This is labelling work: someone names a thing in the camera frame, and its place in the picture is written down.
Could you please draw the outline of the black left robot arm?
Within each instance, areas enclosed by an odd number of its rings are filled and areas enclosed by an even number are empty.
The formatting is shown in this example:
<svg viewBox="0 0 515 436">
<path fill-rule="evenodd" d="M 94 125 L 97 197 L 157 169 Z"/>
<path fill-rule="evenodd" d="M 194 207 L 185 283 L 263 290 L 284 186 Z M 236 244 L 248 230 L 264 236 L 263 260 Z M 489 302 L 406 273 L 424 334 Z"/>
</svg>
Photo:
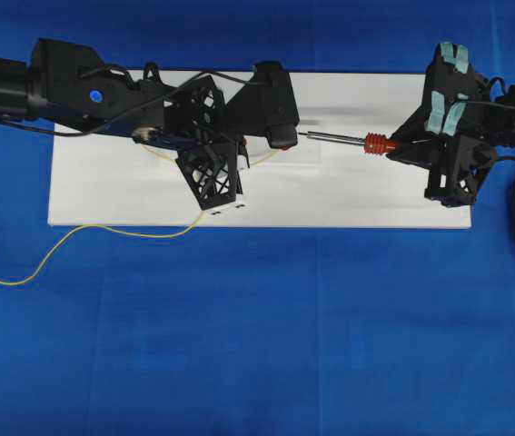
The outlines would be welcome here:
<svg viewBox="0 0 515 436">
<path fill-rule="evenodd" d="M 29 63 L 0 58 L 0 124 L 32 132 L 31 123 L 45 119 L 67 127 L 67 137 L 109 135 L 173 151 L 204 211 L 234 204 L 243 193 L 243 140 L 220 126 L 223 108 L 207 72 L 169 85 L 148 63 L 135 79 L 90 46 L 50 39 L 36 42 Z"/>
</svg>

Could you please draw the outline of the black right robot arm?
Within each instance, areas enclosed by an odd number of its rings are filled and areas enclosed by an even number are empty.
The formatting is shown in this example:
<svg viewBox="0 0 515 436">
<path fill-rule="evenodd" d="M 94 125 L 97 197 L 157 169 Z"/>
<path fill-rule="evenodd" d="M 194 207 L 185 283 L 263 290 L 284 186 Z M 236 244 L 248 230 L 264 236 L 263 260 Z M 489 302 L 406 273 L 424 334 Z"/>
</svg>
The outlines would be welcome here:
<svg viewBox="0 0 515 436">
<path fill-rule="evenodd" d="M 500 146 L 515 148 L 515 85 L 502 86 L 470 64 L 468 49 L 438 44 L 428 65 L 421 104 L 390 137 L 388 159 L 427 170 L 424 196 L 445 207 L 475 203 Z"/>
</svg>

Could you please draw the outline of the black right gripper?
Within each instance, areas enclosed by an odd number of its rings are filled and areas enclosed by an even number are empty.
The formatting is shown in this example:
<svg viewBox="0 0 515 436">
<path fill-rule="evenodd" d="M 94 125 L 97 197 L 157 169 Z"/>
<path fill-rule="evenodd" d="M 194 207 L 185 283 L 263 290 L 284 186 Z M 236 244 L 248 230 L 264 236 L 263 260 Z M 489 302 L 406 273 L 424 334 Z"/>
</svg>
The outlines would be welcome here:
<svg viewBox="0 0 515 436">
<path fill-rule="evenodd" d="M 429 170 L 424 197 L 448 208 L 471 206 L 492 166 L 496 149 L 461 135 L 482 129 L 489 80 L 470 65 L 463 45 L 441 42 L 429 64 L 420 106 L 390 137 L 386 157 Z"/>
</svg>

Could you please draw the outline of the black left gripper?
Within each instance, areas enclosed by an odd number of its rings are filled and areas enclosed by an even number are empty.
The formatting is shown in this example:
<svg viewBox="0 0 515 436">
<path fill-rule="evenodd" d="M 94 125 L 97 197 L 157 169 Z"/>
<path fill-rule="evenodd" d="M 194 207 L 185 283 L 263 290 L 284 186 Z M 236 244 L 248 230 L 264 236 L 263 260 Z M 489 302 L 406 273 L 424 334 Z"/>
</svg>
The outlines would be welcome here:
<svg viewBox="0 0 515 436">
<path fill-rule="evenodd" d="M 200 208 L 235 203 L 243 194 L 237 157 L 247 154 L 246 140 L 226 131 L 224 93 L 213 74 L 184 84 L 167 101 L 163 148 L 179 151 L 176 164 Z M 221 144 L 227 140 L 237 145 Z"/>
</svg>

